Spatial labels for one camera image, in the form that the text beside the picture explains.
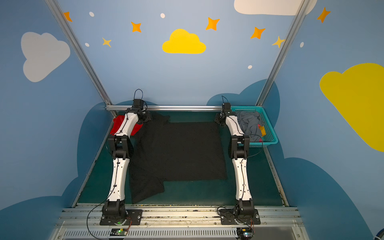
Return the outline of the black printed t shirt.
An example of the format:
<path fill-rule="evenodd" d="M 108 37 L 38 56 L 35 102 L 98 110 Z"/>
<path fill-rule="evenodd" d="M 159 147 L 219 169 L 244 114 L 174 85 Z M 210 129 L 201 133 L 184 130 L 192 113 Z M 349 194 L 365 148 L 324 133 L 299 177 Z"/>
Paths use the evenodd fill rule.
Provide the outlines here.
<path fill-rule="evenodd" d="M 152 113 L 152 120 L 134 135 L 129 164 L 133 204 L 163 193 L 165 182 L 227 179 L 219 125 L 170 119 Z"/>

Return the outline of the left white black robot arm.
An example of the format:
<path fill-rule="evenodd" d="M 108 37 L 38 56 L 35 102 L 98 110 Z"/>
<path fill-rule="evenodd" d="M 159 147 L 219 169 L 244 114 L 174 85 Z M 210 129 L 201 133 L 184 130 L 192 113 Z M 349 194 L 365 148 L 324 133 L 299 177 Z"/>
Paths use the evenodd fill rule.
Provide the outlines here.
<path fill-rule="evenodd" d="M 126 110 L 114 120 L 111 134 L 107 138 L 109 153 L 113 159 L 113 174 L 110 190 L 102 209 L 102 220 L 107 224 L 123 225 L 128 219 L 125 208 L 125 183 L 130 159 L 134 154 L 131 134 L 137 124 L 151 120 L 143 107 Z"/>

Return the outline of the red folded t shirt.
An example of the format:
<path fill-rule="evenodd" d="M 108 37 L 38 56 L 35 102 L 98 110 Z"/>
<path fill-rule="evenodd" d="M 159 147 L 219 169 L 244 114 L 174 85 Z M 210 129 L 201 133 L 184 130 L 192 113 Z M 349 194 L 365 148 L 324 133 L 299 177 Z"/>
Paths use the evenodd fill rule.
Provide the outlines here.
<path fill-rule="evenodd" d="M 139 117 L 136 114 L 119 115 L 113 119 L 110 135 L 134 136 L 142 127 L 143 124 L 139 124 Z"/>

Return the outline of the yellow garment in basket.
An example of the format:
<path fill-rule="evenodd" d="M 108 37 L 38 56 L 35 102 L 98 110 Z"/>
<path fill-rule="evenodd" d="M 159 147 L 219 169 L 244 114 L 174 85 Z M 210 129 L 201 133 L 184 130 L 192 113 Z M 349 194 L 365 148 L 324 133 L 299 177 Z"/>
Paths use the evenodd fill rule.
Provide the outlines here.
<path fill-rule="evenodd" d="M 267 134 L 267 133 L 266 133 L 266 130 L 265 130 L 265 127 L 259 125 L 259 129 L 260 129 L 260 131 L 261 131 L 262 137 L 264 137 L 264 136 Z"/>

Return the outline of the teal plastic basket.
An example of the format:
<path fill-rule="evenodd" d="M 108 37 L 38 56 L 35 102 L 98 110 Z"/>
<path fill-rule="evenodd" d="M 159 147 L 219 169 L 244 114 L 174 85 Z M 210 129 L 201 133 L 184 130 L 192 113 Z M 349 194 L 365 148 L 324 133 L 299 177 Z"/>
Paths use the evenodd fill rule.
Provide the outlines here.
<path fill-rule="evenodd" d="M 259 148 L 261 146 L 275 145 L 279 142 L 278 137 L 275 133 L 275 130 L 272 126 L 272 123 L 269 120 L 264 108 L 260 106 L 231 106 L 231 110 L 236 113 L 238 112 L 249 112 L 249 113 L 258 112 L 259 113 L 261 120 L 264 123 L 263 133 L 265 133 L 265 135 L 262 136 L 262 142 L 251 142 L 250 147 Z"/>

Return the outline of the right green circuit board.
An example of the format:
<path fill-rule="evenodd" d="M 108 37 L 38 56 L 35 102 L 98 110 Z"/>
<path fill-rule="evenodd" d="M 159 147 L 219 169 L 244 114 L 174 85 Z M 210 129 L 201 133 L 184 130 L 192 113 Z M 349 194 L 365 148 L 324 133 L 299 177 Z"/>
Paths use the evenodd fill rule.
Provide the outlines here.
<path fill-rule="evenodd" d="M 250 240 L 254 236 L 252 228 L 237 228 L 236 229 L 237 240 Z"/>

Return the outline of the green circuit board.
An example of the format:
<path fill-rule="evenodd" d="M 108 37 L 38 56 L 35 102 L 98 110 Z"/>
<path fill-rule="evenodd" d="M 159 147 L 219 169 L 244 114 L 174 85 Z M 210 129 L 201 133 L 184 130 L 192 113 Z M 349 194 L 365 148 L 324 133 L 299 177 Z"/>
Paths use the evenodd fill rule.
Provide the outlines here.
<path fill-rule="evenodd" d="M 110 232 L 111 237 L 122 236 L 125 237 L 128 234 L 128 229 L 112 229 Z"/>
<path fill-rule="evenodd" d="M 236 229 L 237 240 L 250 240 L 254 236 L 252 228 L 237 228 Z"/>

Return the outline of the horizontal aluminium frame rail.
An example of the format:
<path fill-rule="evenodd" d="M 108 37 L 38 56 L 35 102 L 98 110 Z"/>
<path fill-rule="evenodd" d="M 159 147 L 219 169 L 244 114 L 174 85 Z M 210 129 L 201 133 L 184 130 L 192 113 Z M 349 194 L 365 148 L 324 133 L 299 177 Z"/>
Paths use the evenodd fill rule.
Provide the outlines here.
<path fill-rule="evenodd" d="M 125 111 L 131 108 L 130 105 L 107 105 L 107 111 Z M 145 109 L 149 111 L 176 111 L 176 112 L 220 112 L 222 106 L 151 106 Z"/>

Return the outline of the floor rail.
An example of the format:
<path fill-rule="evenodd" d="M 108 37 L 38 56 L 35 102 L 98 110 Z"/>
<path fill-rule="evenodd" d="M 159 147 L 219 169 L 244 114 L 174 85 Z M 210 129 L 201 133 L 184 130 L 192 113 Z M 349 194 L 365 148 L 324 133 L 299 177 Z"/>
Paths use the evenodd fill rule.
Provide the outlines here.
<path fill-rule="evenodd" d="M 266 158 L 267 158 L 267 161 L 268 161 L 268 164 L 269 164 L 269 167 L 270 167 L 270 170 L 271 170 L 271 173 L 273 175 L 273 178 L 274 178 L 274 181 L 275 181 L 275 184 L 277 186 L 277 189 L 278 189 L 278 192 L 280 194 L 280 197 L 282 199 L 282 203 L 285 207 L 289 207 L 289 202 L 288 202 L 288 199 L 286 197 L 286 194 L 285 194 L 285 191 L 283 189 L 283 186 L 282 186 L 282 183 L 280 181 L 280 178 L 278 176 L 278 173 L 276 171 L 276 168 L 275 168 L 275 165 L 274 165 L 274 162 L 271 158 L 271 155 L 270 155 L 270 152 L 268 150 L 267 147 L 263 147 L 263 150 L 264 150 L 264 153 L 266 155 Z"/>
<path fill-rule="evenodd" d="M 74 180 L 77 183 L 77 191 L 71 202 L 72 208 L 77 206 L 79 199 L 86 188 L 95 164 L 103 151 L 112 125 L 113 121 L 108 119 L 106 122 L 102 123 L 100 127 L 96 126 L 91 130 L 86 128 L 85 131 L 80 131 L 77 151 L 78 177 Z"/>

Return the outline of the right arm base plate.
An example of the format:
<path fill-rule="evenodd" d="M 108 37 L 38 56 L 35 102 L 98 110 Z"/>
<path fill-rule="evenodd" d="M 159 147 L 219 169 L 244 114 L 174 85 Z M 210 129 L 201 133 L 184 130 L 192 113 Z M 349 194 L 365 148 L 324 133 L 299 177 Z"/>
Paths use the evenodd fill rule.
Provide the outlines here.
<path fill-rule="evenodd" d="M 217 214 L 220 217 L 222 225 L 260 225 L 261 219 L 258 210 L 253 214 L 241 215 L 233 209 L 224 207 L 217 208 Z"/>

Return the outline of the right side floor rail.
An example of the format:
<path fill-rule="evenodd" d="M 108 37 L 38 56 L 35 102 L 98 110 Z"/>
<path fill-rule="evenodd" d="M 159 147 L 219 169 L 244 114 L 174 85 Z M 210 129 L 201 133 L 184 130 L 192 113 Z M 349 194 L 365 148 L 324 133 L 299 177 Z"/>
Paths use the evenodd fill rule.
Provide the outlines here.
<path fill-rule="evenodd" d="M 268 150 L 267 147 L 263 147 L 263 150 L 264 150 L 264 153 L 266 155 L 266 158 L 267 158 L 267 161 L 268 161 L 268 164 L 269 164 L 269 167 L 270 167 L 270 170 L 271 170 L 271 173 L 273 175 L 273 178 L 274 178 L 274 181 L 275 181 L 275 184 L 277 186 L 277 189 L 278 189 L 278 192 L 280 194 L 280 197 L 282 199 L 282 203 L 285 207 L 289 207 L 289 202 L 288 202 L 288 199 L 286 197 L 286 194 L 285 194 L 285 191 L 283 189 L 283 186 L 282 186 L 282 183 L 280 181 L 280 178 L 278 176 L 278 173 L 276 171 L 276 168 L 275 168 L 275 165 L 274 165 L 274 162 L 271 158 L 271 155 L 270 155 L 270 152 Z"/>

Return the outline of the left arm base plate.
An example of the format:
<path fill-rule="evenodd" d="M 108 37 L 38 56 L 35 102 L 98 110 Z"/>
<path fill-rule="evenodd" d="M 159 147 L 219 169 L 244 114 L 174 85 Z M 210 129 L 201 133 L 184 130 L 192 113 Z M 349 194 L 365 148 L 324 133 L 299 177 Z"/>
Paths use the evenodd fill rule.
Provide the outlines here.
<path fill-rule="evenodd" d="M 128 209 L 108 213 L 102 212 L 101 226 L 138 226 L 141 223 L 143 210 Z"/>

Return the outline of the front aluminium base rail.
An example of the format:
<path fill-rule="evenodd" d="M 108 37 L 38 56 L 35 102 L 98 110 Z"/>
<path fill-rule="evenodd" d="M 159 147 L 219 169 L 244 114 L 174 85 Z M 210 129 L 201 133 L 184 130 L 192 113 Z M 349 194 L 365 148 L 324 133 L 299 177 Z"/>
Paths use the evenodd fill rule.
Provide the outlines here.
<path fill-rule="evenodd" d="M 222 225 L 216 206 L 128 205 L 143 210 L 138 226 L 101 226 L 101 208 L 80 204 L 63 209 L 51 240 L 236 240 L 237 228 Z M 300 212 L 293 207 L 257 206 L 261 224 L 253 228 L 255 240 L 307 240 Z M 128 229 L 125 237 L 111 237 L 112 229 Z"/>

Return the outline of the aluminium corner post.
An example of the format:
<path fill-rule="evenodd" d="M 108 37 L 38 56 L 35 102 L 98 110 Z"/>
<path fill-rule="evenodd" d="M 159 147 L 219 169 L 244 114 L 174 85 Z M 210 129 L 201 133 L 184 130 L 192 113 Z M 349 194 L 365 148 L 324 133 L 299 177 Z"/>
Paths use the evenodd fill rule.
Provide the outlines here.
<path fill-rule="evenodd" d="M 64 32 L 65 36 L 67 37 L 69 43 L 73 47 L 76 55 L 78 56 L 80 62 L 82 63 L 84 69 L 89 75 L 92 83 L 96 87 L 101 98 L 103 99 L 106 105 L 112 105 L 113 103 L 110 97 L 108 96 L 107 91 L 105 90 L 100 78 L 98 77 L 95 69 L 93 68 L 91 62 L 89 61 L 73 29 L 71 28 L 70 22 L 66 19 L 64 12 L 62 11 L 58 1 L 45 0 L 45 2 L 48 5 L 51 13 L 55 17 L 56 21 L 58 22 L 60 28 Z"/>
<path fill-rule="evenodd" d="M 283 42 L 283 46 L 280 48 L 278 56 L 274 62 L 273 68 L 261 90 L 261 93 L 258 97 L 258 100 L 256 102 L 256 106 L 262 106 L 270 92 L 270 89 L 278 76 L 278 73 L 280 71 L 280 68 L 282 67 L 284 60 L 290 50 L 291 45 L 293 44 L 293 41 L 299 32 L 299 29 L 304 21 L 305 16 L 307 15 L 307 9 L 309 9 L 311 1 L 310 0 L 304 0 L 299 5 L 298 11 L 292 21 L 292 24 L 290 25 L 290 28 L 287 32 L 286 39 Z"/>

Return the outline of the left aluminium corner post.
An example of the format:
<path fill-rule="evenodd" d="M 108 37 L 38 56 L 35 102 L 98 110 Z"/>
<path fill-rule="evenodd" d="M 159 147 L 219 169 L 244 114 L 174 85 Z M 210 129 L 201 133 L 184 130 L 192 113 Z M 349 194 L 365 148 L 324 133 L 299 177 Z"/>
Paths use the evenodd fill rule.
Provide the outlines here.
<path fill-rule="evenodd" d="M 45 2 L 48 5 L 51 13 L 55 17 L 56 21 L 58 22 L 60 28 L 64 32 L 65 36 L 67 37 L 69 43 L 73 47 L 76 55 L 78 56 L 80 62 L 82 63 L 84 69 L 89 75 L 92 83 L 96 87 L 101 98 L 103 99 L 106 105 L 112 105 L 113 103 L 110 97 L 108 96 L 107 91 L 105 90 L 100 78 L 98 77 L 95 69 L 93 68 L 91 62 L 89 61 L 73 29 L 71 28 L 70 22 L 66 19 L 64 12 L 62 11 L 58 1 L 45 0 Z"/>

